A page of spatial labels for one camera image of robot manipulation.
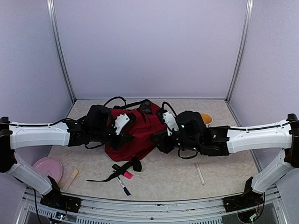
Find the dark red student backpack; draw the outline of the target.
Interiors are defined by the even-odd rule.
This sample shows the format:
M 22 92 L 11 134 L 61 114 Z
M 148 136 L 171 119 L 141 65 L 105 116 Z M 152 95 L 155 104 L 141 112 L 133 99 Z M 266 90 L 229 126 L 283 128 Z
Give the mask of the dark red student backpack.
M 124 161 L 120 170 L 112 173 L 106 182 L 121 175 L 121 172 L 133 167 L 134 171 L 140 172 L 142 165 L 140 160 L 147 156 L 154 148 L 150 142 L 150 136 L 165 130 L 166 126 L 162 124 L 156 115 L 161 107 L 152 101 L 145 99 L 123 106 L 114 106 L 108 108 L 106 105 L 92 105 L 88 114 L 85 116 L 83 126 L 91 136 L 91 141 L 100 142 L 104 146 L 105 153 L 113 161 Z M 113 150 L 110 145 L 111 137 L 115 133 L 115 120 L 120 114 L 133 113 L 136 120 L 123 127 L 133 136 L 133 140 L 126 142 L 119 150 Z

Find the pink capped pen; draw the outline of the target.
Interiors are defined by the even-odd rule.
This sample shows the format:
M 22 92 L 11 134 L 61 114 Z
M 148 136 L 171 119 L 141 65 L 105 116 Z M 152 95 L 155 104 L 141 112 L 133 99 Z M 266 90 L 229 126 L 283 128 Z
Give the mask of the pink capped pen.
M 196 170 L 197 170 L 197 173 L 198 173 L 198 175 L 199 175 L 201 184 L 202 184 L 203 186 L 205 186 L 205 185 L 206 185 L 206 182 L 205 182 L 204 177 L 203 177 L 203 174 L 202 174 L 202 172 L 201 172 L 201 170 L 200 170 L 200 168 L 199 168 L 199 164 L 198 164 L 198 163 L 195 163 L 194 165 L 195 165 Z

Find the pink black highlighter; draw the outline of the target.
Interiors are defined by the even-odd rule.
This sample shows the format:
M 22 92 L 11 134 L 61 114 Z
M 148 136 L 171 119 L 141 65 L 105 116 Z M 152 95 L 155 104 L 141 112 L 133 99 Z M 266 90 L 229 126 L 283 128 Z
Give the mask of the pink black highlighter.
M 117 165 L 117 164 L 114 164 L 114 165 L 112 166 L 112 168 L 113 168 L 115 171 L 121 169 L 121 167 L 120 167 L 119 165 Z M 122 171 L 122 172 L 121 172 L 121 175 L 124 176 L 124 177 L 126 177 L 127 179 L 131 179 L 131 178 L 133 177 L 133 174 L 131 174 L 131 173 L 128 172 L 127 170 Z

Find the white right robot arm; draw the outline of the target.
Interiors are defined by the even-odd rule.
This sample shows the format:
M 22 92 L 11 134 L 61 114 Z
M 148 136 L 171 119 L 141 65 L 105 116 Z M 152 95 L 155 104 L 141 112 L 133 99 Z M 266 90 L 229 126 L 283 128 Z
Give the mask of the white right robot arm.
M 161 116 L 165 129 L 150 137 L 163 153 L 175 148 L 206 156 L 227 156 L 241 151 L 279 148 L 276 158 L 260 173 L 250 178 L 248 190 L 239 203 L 249 207 L 269 186 L 299 167 L 299 120 L 294 113 L 276 123 L 234 127 L 207 127 L 199 112 L 184 111 L 177 116 L 165 112 Z

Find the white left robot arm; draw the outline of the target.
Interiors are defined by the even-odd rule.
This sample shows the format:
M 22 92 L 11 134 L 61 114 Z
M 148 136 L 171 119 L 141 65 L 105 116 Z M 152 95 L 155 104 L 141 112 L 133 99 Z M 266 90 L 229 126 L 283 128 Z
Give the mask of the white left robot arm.
M 27 124 L 12 122 L 8 117 L 0 119 L 0 171 L 31 186 L 46 196 L 53 206 L 65 204 L 65 196 L 54 178 L 33 169 L 17 153 L 16 149 L 35 146 L 88 145 L 91 142 L 111 144 L 119 149 L 132 140 L 125 127 L 136 120 L 132 113 L 121 111 L 113 116 L 112 109 L 102 105 L 92 105 L 88 113 L 78 120 L 65 118 L 54 123 Z

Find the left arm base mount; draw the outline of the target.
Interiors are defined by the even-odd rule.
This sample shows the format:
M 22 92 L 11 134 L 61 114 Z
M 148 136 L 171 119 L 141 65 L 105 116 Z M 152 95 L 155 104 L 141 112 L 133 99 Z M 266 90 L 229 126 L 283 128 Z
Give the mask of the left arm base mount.
M 81 199 L 78 197 L 62 194 L 55 179 L 53 179 L 51 176 L 47 176 L 47 178 L 51 183 L 51 191 L 42 196 L 40 204 L 51 208 L 64 210 L 66 212 L 78 213 L 81 205 Z

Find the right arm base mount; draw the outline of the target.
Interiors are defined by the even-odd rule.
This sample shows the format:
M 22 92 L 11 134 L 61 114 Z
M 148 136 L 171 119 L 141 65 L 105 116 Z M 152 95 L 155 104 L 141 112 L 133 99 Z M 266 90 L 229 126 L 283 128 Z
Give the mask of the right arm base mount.
M 243 210 L 264 203 L 264 193 L 259 194 L 253 192 L 253 188 L 251 186 L 252 180 L 253 177 L 250 177 L 246 181 L 243 193 L 235 196 L 227 196 L 222 199 L 226 212 Z

